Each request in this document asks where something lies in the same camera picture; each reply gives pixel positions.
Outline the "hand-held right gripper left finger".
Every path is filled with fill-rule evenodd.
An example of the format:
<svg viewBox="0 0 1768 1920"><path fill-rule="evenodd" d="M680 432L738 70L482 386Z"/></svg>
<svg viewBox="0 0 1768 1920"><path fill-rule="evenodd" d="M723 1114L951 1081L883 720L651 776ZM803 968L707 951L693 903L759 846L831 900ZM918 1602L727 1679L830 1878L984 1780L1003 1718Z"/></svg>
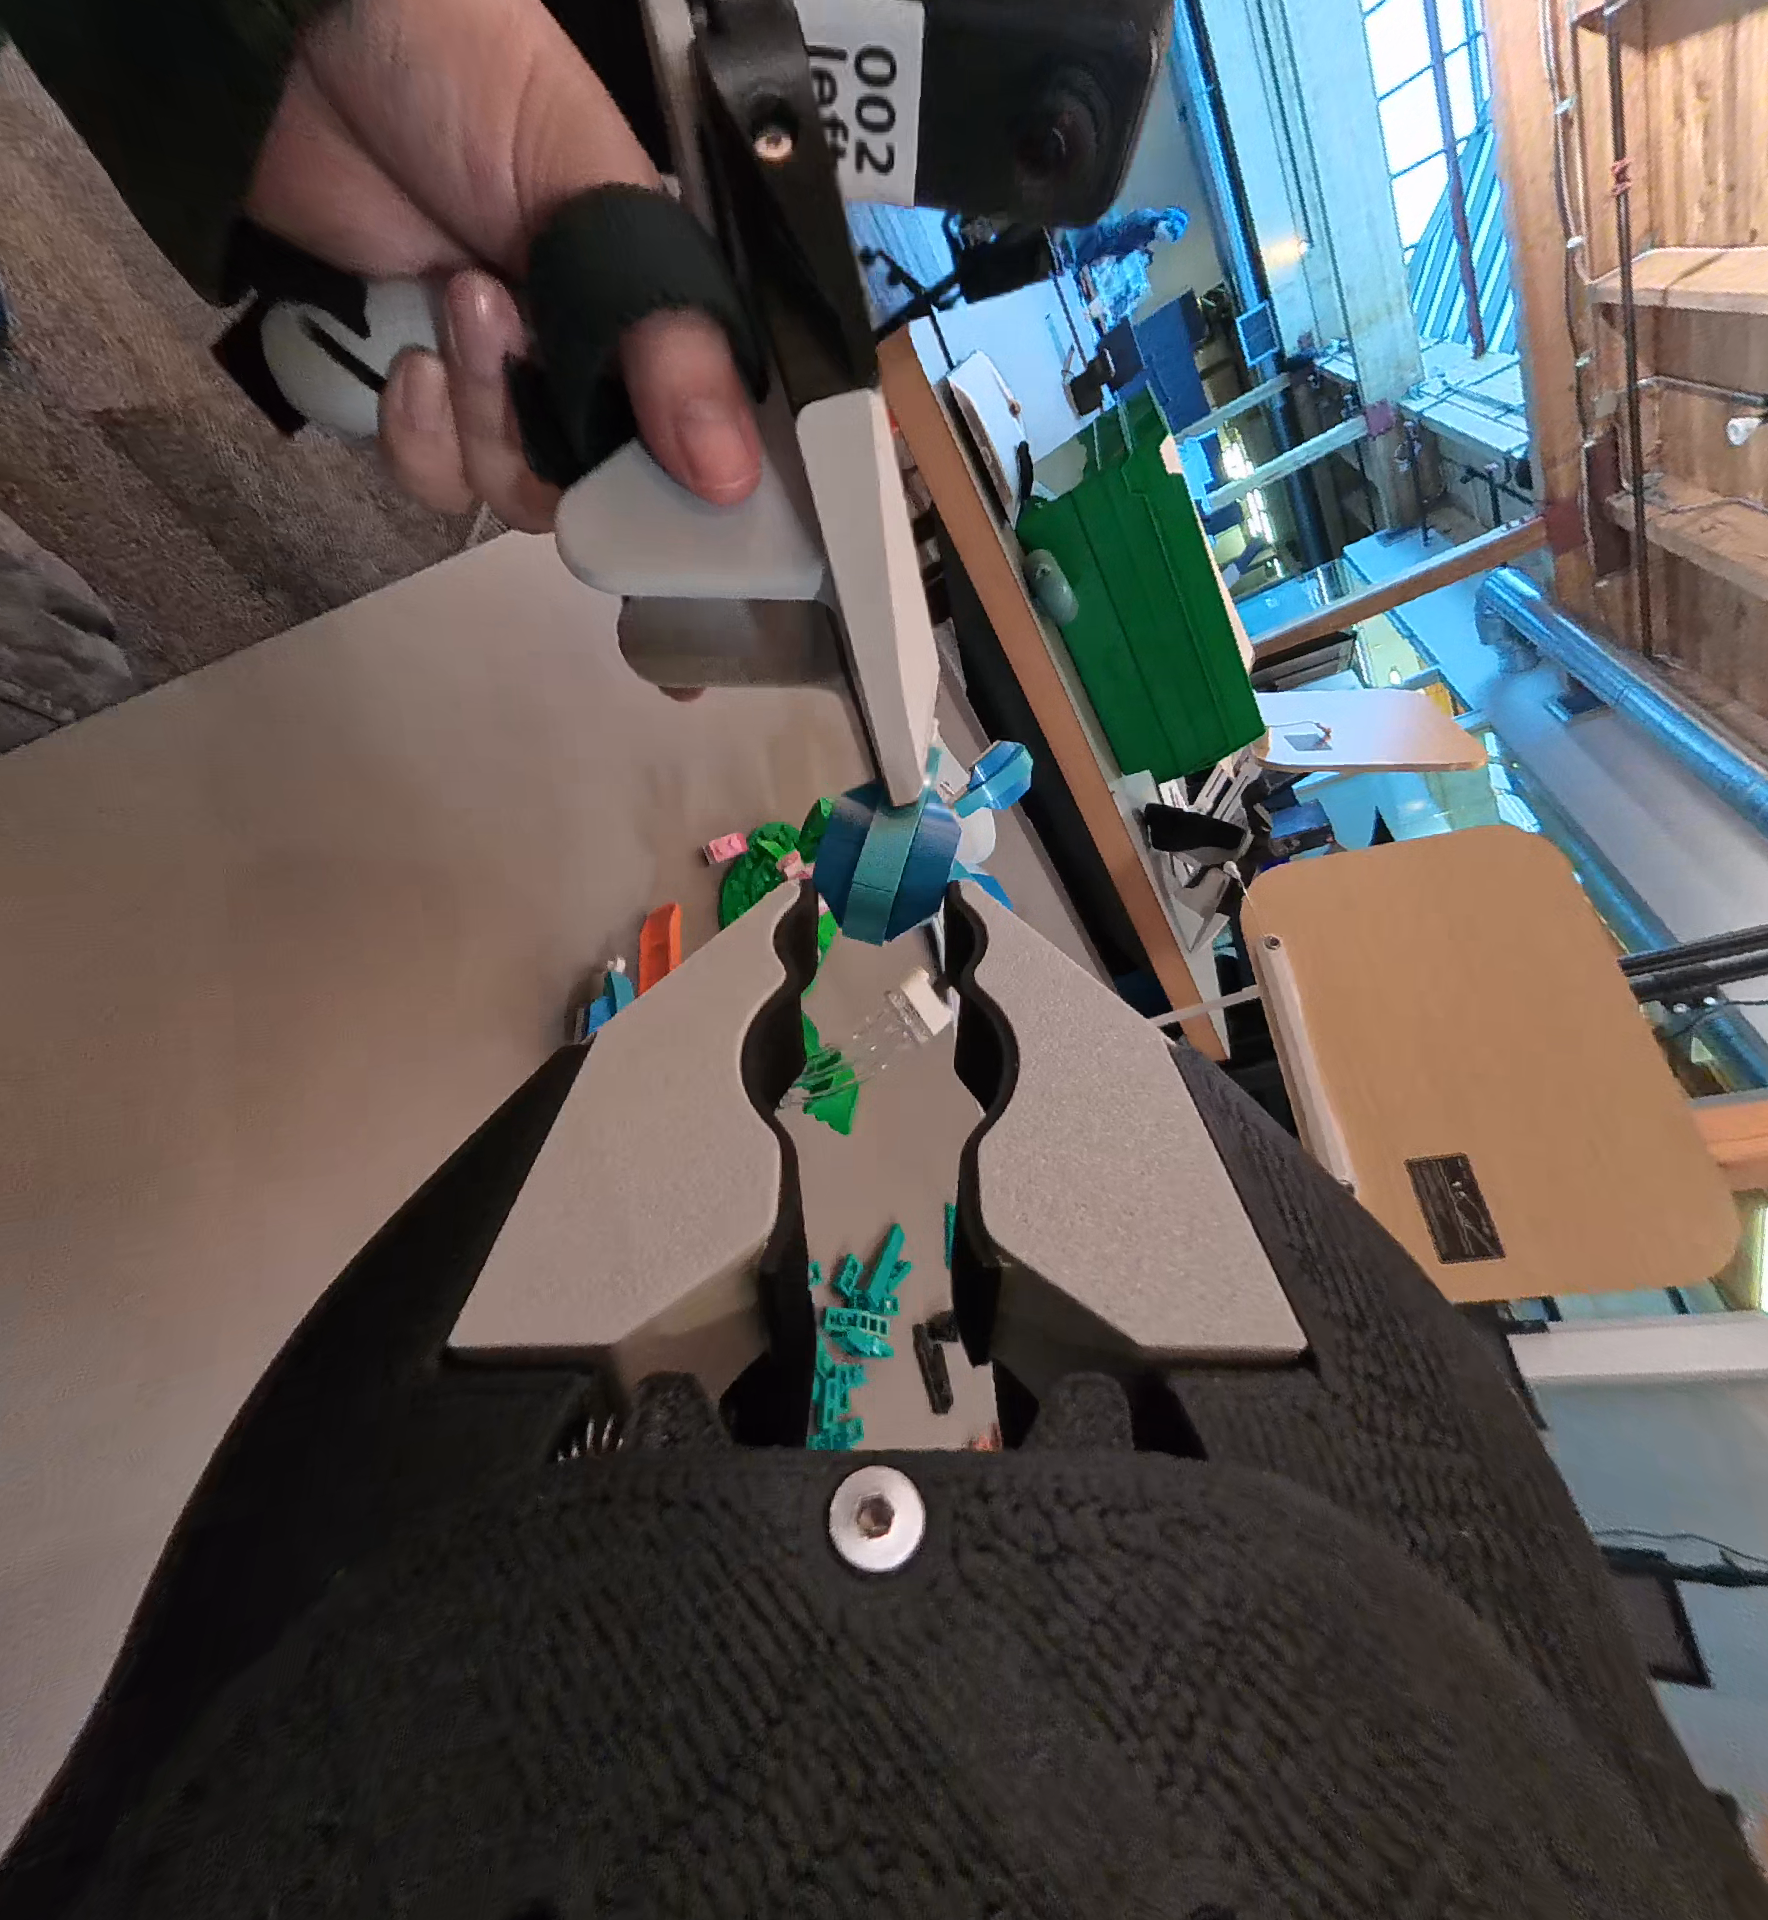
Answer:
<svg viewBox="0 0 1768 1920"><path fill-rule="evenodd" d="M576 1074L450 1332L631 1393L691 1375L742 1439L800 1446L818 1365L794 1141L821 903L787 880L637 995Z"/></svg>

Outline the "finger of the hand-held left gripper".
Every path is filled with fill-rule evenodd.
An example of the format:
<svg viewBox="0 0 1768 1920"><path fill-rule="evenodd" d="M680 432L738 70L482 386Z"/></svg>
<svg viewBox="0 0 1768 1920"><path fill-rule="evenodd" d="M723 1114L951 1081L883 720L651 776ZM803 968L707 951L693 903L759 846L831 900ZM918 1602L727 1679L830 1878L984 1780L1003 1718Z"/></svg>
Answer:
<svg viewBox="0 0 1768 1920"><path fill-rule="evenodd" d="M762 477L730 507L680 488L641 443L609 457L560 496L560 560L622 602L823 602L876 778L890 802L910 802L938 733L939 654L887 404L854 392L794 416L776 398L761 425Z"/></svg>
<svg viewBox="0 0 1768 1920"><path fill-rule="evenodd" d="M820 601L628 596L617 648L664 691L845 688L840 627Z"/></svg>

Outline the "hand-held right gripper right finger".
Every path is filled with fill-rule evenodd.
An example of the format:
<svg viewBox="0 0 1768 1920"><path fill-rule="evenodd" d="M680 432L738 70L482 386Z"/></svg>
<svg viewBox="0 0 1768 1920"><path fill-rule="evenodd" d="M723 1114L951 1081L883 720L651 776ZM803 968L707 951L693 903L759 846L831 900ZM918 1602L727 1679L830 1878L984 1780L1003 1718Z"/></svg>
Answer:
<svg viewBox="0 0 1768 1920"><path fill-rule="evenodd" d="M958 1181L967 1357L1044 1415L1110 1381L1129 1413L1180 1375L1297 1369L1308 1335L1177 1048L1011 908L954 883L956 1071L982 1115Z"/></svg>

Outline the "flower model with clear tubes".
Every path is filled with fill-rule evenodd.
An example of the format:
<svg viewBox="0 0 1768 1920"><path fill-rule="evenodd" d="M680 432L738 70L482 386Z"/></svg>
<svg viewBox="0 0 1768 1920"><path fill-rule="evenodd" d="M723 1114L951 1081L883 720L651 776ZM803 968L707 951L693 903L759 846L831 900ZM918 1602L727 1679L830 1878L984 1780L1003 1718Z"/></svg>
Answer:
<svg viewBox="0 0 1768 1920"><path fill-rule="evenodd" d="M820 899L820 958L841 942L887 949L927 933L941 949L939 916L954 883L990 900L1008 894L987 869L994 822L1032 790L1034 755L994 742L971 763L936 742L918 797L895 804L876 781L820 799L799 826L769 822L743 831L750 851L722 869L719 925L727 926L782 881L808 881ZM922 968L890 989L850 1041L827 1042L800 1019L805 1064L784 1102L806 1118L850 1135L859 1092L897 1059L943 1036L958 997Z"/></svg>

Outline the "person's left hand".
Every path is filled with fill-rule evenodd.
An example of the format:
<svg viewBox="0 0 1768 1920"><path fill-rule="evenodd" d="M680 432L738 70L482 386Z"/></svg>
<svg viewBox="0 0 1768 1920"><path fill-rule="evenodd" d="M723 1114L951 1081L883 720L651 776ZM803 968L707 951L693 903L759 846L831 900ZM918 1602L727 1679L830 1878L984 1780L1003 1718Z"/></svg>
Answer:
<svg viewBox="0 0 1768 1920"><path fill-rule="evenodd" d="M545 5L328 5L297 36L244 212L333 266L441 287L441 347L379 401L391 473L435 511L552 532L505 379L528 355L514 290L559 207L609 183L664 189Z"/></svg>

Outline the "pile of teal bricks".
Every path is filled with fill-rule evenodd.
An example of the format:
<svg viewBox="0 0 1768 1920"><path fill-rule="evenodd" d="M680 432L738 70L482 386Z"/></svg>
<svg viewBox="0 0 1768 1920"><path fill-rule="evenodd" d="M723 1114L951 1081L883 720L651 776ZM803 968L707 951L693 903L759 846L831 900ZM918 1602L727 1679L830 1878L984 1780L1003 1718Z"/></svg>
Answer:
<svg viewBox="0 0 1768 1920"><path fill-rule="evenodd" d="M939 1283L951 1280L954 1204L939 1221L939 1267L929 1268L903 1220L879 1229L869 1250L844 1252L834 1265L811 1261L808 1300L815 1313L815 1354L808 1377L805 1446L825 1454L854 1454L867 1443L890 1443L907 1428L945 1435L965 1408L967 1362L962 1343L945 1343L956 1390L948 1418L927 1406L912 1326L943 1310L958 1310Z"/></svg>

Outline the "black and white device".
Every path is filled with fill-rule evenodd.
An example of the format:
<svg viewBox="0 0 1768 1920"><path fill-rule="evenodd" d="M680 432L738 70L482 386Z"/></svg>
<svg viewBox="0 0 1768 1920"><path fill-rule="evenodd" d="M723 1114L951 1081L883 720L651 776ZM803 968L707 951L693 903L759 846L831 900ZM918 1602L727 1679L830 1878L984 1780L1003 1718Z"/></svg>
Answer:
<svg viewBox="0 0 1768 1920"><path fill-rule="evenodd" d="M1245 866L1257 844L1247 822L1155 801L1137 810L1137 825L1169 904L1211 920L1245 891Z"/></svg>

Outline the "black tripod poles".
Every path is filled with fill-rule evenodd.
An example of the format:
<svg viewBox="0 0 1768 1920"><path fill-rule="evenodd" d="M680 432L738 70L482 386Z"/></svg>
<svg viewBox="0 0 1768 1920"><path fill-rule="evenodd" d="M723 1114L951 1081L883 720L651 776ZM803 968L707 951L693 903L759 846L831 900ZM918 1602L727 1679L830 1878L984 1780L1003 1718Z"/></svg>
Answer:
<svg viewBox="0 0 1768 1920"><path fill-rule="evenodd" d="M1696 1009L1725 989L1768 980L1768 925L1620 958L1640 1003Z"/></svg>

